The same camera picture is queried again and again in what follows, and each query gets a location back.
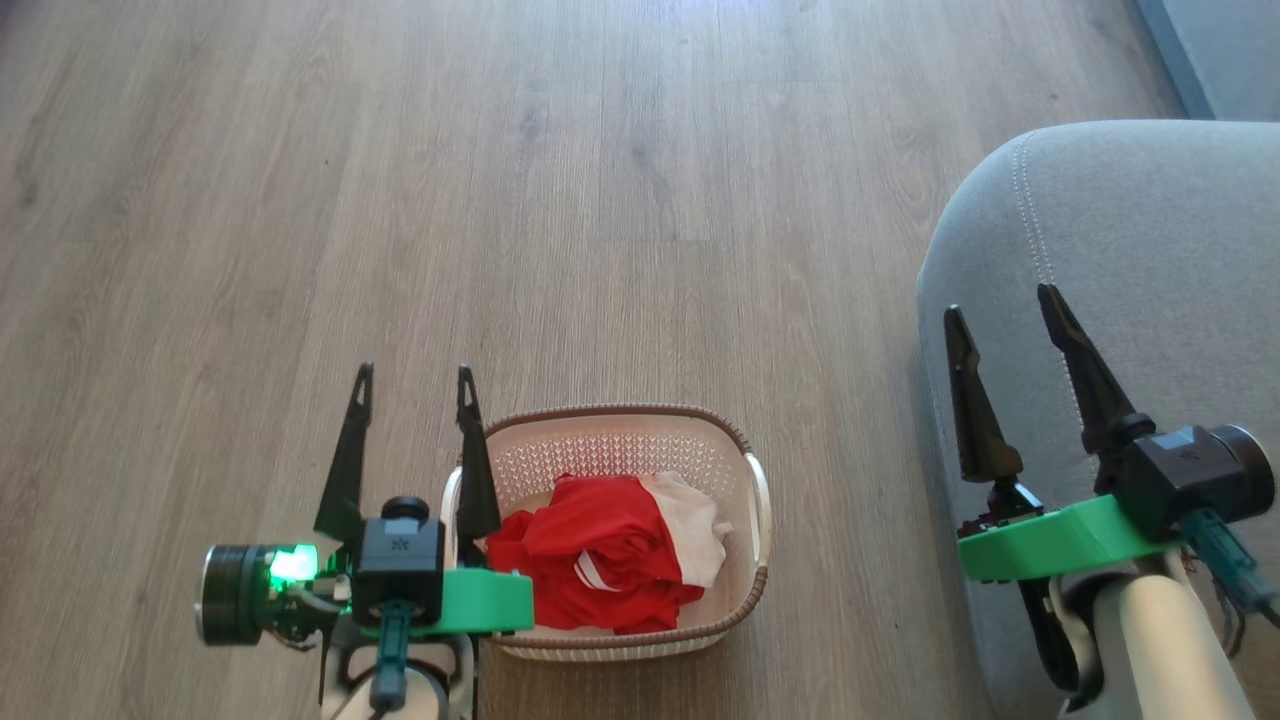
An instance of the green mount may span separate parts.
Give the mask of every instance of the green mount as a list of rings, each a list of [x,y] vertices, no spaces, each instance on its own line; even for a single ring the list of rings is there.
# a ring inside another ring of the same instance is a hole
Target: green mount
[[[410,637],[488,635],[532,626],[532,579],[480,568],[458,568],[444,573],[440,620],[429,628],[411,628]],[[361,632],[370,638],[379,635],[378,628],[361,628]]]
[[[1142,537],[1110,495],[960,541],[960,564],[973,580],[1051,578],[1162,553],[1180,542]]]

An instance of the wooden floor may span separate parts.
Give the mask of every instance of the wooden floor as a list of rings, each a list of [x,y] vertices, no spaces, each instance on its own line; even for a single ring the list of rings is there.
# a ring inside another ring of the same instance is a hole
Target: wooden floor
[[[918,411],[938,213],[1036,127],[1181,110],[1128,0],[0,0],[0,717],[310,719],[209,651],[210,543],[300,541],[360,360],[366,510],[490,419],[745,429],[773,571],[716,648],[489,653],[488,719],[980,717]]]

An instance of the stitching seam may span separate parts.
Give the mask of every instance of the stitching seam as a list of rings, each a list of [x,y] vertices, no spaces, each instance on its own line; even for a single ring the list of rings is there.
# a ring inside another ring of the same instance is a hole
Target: stitching seam
[[[1023,227],[1027,229],[1027,243],[1032,246],[1032,259],[1036,260],[1036,274],[1039,275],[1041,282],[1053,283],[1053,264],[1048,259],[1048,245],[1044,242],[1044,233],[1041,232],[1039,215],[1036,214],[1036,202],[1032,200],[1030,183],[1027,182],[1027,145],[1030,140],[1036,137],[1032,132],[1018,145],[1018,151],[1014,154],[1015,169],[1014,169],[1014,192],[1018,193],[1018,173],[1021,173],[1021,193],[1027,196],[1027,210],[1030,213],[1030,223],[1027,222],[1027,213],[1023,213]],[[1023,199],[1018,199],[1018,210],[1023,211]],[[1080,425],[1080,432],[1084,432],[1084,415],[1080,413],[1080,398],[1075,396],[1075,386],[1071,384],[1071,373],[1066,368],[1066,357],[1061,352],[1057,354],[1057,366],[1062,370],[1062,377],[1066,378],[1066,387],[1071,391],[1071,400],[1075,401],[1075,419]],[[1089,456],[1089,468],[1097,473],[1098,471],[1098,459]]]

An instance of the laundry basket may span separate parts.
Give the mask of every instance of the laundry basket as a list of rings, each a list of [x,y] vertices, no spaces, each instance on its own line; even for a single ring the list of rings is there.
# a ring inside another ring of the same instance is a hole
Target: laundry basket
[[[640,475],[676,470],[710,497],[719,519],[733,524],[724,538],[724,565],[703,598],[680,609],[675,630],[614,635],[581,628],[538,626],[494,638],[529,660],[617,661],[691,652],[714,644],[742,621],[769,575],[773,519],[764,470],[741,433],[724,419],[694,407],[628,405],[570,407],[502,420],[486,430],[498,505],[506,518],[547,503],[554,479],[575,475]],[[445,564],[457,562],[452,532],[462,468],[444,487],[440,516],[449,533]]]

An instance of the cable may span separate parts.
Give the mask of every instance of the cable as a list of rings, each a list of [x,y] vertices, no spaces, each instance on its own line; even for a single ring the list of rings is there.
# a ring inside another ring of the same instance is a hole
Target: cable
[[[287,648],[289,648],[289,650],[296,650],[296,651],[298,651],[298,652],[307,652],[307,651],[311,651],[311,650],[315,650],[315,648],[316,648],[316,646],[315,646],[315,644],[307,644],[307,643],[296,643],[296,642],[291,641],[289,638],[287,638],[287,637],[282,635],[282,634],[280,634],[280,632],[279,632],[279,630],[276,630],[275,628],[266,628],[266,632],[268,632],[268,634],[270,634],[270,635],[271,635],[273,638],[275,638],[275,641],[276,641],[278,643],[283,644],[284,647],[287,647]]]
[[[1258,612],[1261,612],[1262,616],[1267,619],[1267,623],[1271,623],[1276,628],[1280,628],[1280,615],[1276,614],[1275,607],[1271,607],[1270,605],[1263,605],[1258,607]]]
[[[1231,660],[1240,652],[1240,644],[1244,642],[1244,612],[1231,602],[1226,594],[1226,587],[1217,578],[1213,578],[1213,594],[1217,596],[1217,603],[1222,609],[1222,637],[1219,638],[1219,642],[1222,644],[1226,659]]]
[[[1194,510],[1183,518],[1181,528],[1201,562],[1243,612],[1257,612],[1275,597],[1276,592],[1258,571],[1258,561],[1217,512],[1207,507]]]
[[[307,607],[311,607],[312,610],[319,610],[320,612],[328,612],[330,615],[339,615],[342,612],[342,607],[339,607],[339,606],[337,606],[337,605],[326,601],[326,600],[321,600],[314,592],[311,592],[307,588],[302,587],[301,583],[294,584],[293,587],[291,587],[289,588],[289,593],[293,594],[293,596],[297,596],[297,598],[301,600],[303,602],[303,605],[306,605]]]
[[[1187,570],[1188,575],[1194,575],[1199,573],[1199,570],[1196,569],[1196,564],[1199,562],[1199,556],[1193,555],[1192,548],[1184,544],[1183,551],[1179,553],[1179,556],[1183,560],[1183,570]]]

